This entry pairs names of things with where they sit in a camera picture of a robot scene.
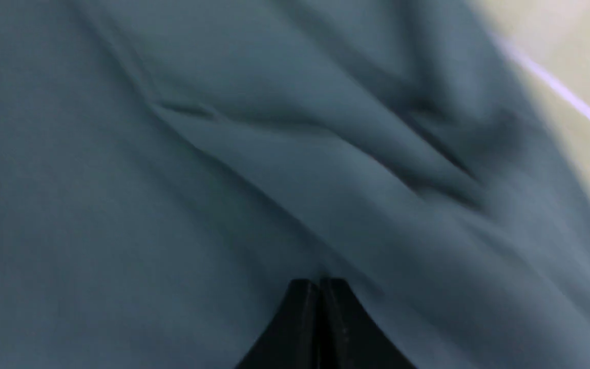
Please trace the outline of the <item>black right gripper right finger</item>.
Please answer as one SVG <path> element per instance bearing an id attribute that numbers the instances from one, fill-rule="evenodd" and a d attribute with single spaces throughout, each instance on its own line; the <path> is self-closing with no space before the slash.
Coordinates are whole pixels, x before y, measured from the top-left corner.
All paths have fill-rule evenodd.
<path id="1" fill-rule="evenodd" d="M 319 282 L 320 368 L 414 368 L 375 324 L 349 283 Z"/>

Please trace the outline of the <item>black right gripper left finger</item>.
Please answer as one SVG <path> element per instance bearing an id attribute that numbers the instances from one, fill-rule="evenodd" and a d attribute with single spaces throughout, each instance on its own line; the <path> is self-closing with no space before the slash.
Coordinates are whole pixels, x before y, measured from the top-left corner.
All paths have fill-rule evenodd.
<path id="1" fill-rule="evenodd" d="M 236 367 L 318 367 L 319 296 L 310 280 L 291 280 L 271 322 Z"/>

